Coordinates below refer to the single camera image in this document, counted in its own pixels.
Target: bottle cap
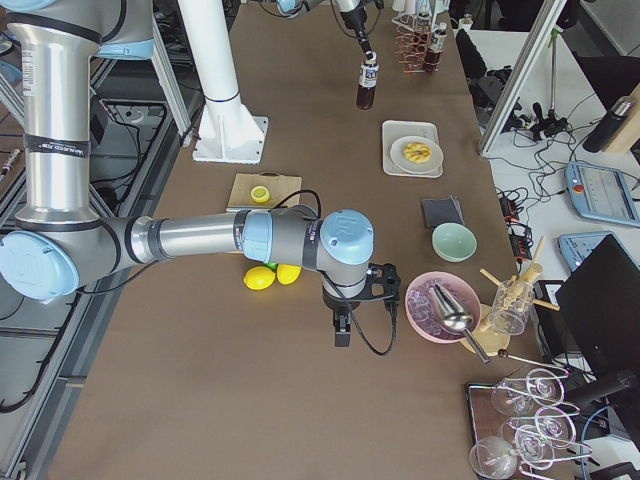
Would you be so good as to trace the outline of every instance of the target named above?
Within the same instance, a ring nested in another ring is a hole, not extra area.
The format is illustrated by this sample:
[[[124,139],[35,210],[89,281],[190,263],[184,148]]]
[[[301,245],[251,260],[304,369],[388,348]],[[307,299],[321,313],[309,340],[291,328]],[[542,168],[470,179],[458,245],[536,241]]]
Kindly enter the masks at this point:
[[[367,65],[375,65],[378,61],[378,55],[374,51],[366,53],[367,59],[364,61]]]
[[[631,97],[620,97],[618,101],[615,103],[611,112],[615,115],[619,115],[620,117],[624,117],[629,113],[629,109],[633,106],[633,98]]]

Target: white plate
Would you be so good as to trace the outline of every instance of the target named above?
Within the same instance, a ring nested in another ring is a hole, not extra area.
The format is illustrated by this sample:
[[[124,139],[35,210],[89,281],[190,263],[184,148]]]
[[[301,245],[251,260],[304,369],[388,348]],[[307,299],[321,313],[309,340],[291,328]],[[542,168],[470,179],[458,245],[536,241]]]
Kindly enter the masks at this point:
[[[429,161],[424,163],[413,163],[404,158],[404,154],[402,153],[404,147],[411,142],[424,143],[431,149],[431,158]],[[399,169],[414,175],[425,175],[436,171],[442,165],[443,158],[442,150],[436,142],[428,138],[418,136],[409,136],[397,139],[391,144],[389,156],[391,157],[391,161]]]

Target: label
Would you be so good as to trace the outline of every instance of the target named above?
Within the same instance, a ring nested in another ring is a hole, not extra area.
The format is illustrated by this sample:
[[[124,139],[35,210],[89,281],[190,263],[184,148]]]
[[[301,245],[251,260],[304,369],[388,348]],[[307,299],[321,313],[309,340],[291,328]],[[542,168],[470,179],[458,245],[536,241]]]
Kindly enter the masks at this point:
[[[431,46],[429,47],[429,50],[436,53],[442,52],[444,50],[444,41],[446,38],[446,35],[434,35],[431,39]]]
[[[36,68],[33,50],[22,51],[22,94],[33,97],[36,94]]]
[[[60,153],[77,158],[89,158],[91,153],[89,142],[72,142],[70,140],[56,140],[48,137],[26,134],[24,136],[25,149],[35,153]]]
[[[360,65],[360,79],[358,83],[365,88],[372,88],[376,86],[378,81],[378,70],[380,67],[378,65]]]

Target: white column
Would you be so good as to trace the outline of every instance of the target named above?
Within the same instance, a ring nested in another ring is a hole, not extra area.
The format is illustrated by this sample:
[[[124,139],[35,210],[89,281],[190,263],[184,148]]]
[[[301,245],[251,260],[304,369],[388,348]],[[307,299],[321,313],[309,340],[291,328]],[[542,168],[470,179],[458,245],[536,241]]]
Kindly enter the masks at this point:
[[[266,117],[242,104],[221,0],[179,0],[206,105],[194,160],[260,163]]]

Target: blue joint cap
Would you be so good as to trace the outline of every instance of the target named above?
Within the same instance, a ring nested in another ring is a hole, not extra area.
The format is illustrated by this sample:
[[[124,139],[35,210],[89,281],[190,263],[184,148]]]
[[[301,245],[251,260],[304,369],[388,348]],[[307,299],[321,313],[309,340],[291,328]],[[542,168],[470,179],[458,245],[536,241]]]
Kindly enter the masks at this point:
[[[69,256],[33,232],[11,232],[0,241],[0,272],[14,289],[36,300],[67,295],[80,282]]]
[[[339,262],[360,265],[373,255],[373,225],[355,210],[333,212],[322,223],[320,241]]]
[[[268,262],[273,243],[273,219],[269,212],[252,212],[242,232],[244,256],[259,262]]]
[[[105,43],[96,57],[112,60],[149,60],[153,56],[153,39],[129,43]]]
[[[0,5],[14,12],[33,12],[34,10],[46,8],[55,1],[56,0],[0,0]]]

